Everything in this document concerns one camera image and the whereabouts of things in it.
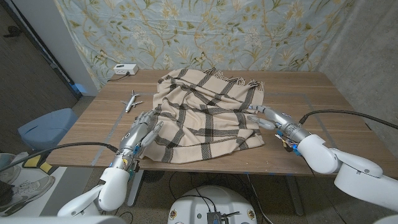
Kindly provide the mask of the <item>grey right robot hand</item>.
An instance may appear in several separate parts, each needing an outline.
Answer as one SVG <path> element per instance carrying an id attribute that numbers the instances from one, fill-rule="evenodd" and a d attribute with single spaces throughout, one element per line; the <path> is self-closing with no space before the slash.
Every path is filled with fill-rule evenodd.
<path id="1" fill-rule="evenodd" d="M 251 105 L 249 109 L 264 114 L 267 119 L 258 118 L 257 116 L 248 116 L 248 120 L 257 123 L 264 129 L 277 129 L 293 142 L 300 143 L 311 135 L 309 131 L 298 125 L 290 115 L 273 110 L 264 105 Z"/>

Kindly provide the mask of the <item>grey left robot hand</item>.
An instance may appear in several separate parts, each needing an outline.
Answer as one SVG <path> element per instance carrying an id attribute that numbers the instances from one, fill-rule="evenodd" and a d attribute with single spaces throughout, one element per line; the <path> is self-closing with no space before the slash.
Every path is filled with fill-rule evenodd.
<path id="1" fill-rule="evenodd" d="M 129 131 L 123 136 L 119 149 L 109 167 L 128 171 L 137 170 L 139 157 L 159 135 L 164 122 L 160 121 L 154 127 L 149 123 L 154 119 L 155 110 L 142 112 L 133 122 Z"/>

